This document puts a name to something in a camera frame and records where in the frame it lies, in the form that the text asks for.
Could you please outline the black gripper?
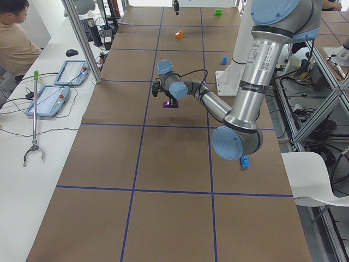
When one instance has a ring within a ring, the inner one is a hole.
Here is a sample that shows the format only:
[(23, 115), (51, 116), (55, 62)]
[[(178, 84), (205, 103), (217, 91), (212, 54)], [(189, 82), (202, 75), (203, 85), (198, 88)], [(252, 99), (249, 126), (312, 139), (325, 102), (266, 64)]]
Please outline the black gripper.
[(165, 91), (165, 95), (168, 97), (167, 101), (170, 101), (170, 107), (175, 107), (175, 101), (178, 102), (178, 100), (169, 91)]
[(179, 15), (179, 2), (177, 0), (173, 0), (172, 4), (174, 11), (176, 11), (176, 15)]

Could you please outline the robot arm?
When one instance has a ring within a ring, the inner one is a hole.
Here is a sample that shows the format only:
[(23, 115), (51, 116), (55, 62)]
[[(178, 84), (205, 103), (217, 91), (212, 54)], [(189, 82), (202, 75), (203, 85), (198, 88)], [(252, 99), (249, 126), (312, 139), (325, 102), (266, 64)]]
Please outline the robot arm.
[(190, 7), (192, 0), (172, 0), (172, 7), (175, 15), (178, 16), (182, 7)]
[(173, 100), (194, 96), (222, 124), (212, 136), (214, 151), (221, 158), (235, 160), (257, 152), (263, 134), (256, 120), (281, 50), (289, 43), (315, 39), (321, 10), (322, 1), (252, 2), (253, 42), (232, 106), (203, 81), (183, 79), (166, 59), (157, 64), (159, 78), (152, 84), (152, 95), (164, 92)]

